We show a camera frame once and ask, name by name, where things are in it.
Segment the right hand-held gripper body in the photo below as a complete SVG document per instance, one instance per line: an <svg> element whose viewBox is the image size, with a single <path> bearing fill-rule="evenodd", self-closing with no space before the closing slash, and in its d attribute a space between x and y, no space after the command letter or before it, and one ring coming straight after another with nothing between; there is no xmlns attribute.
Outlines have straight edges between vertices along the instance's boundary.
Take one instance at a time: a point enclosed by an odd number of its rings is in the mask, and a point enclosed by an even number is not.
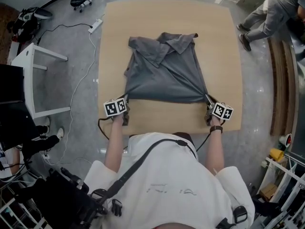
<svg viewBox="0 0 305 229"><path fill-rule="evenodd" d="M204 119L207 126L210 126L212 116L215 116L220 120L227 121L231 119L233 112L233 108L223 103L208 104Z"/></svg>

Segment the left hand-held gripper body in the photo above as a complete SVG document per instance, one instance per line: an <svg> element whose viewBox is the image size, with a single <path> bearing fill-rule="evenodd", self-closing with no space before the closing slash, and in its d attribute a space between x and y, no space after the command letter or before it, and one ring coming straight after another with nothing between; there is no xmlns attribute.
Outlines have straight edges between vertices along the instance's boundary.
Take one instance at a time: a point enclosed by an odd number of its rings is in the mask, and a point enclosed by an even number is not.
<svg viewBox="0 0 305 229"><path fill-rule="evenodd" d="M103 107L107 119L113 119L114 117L123 114L123 126L128 125L130 108L128 106L127 97L107 101L103 104Z"/></svg>

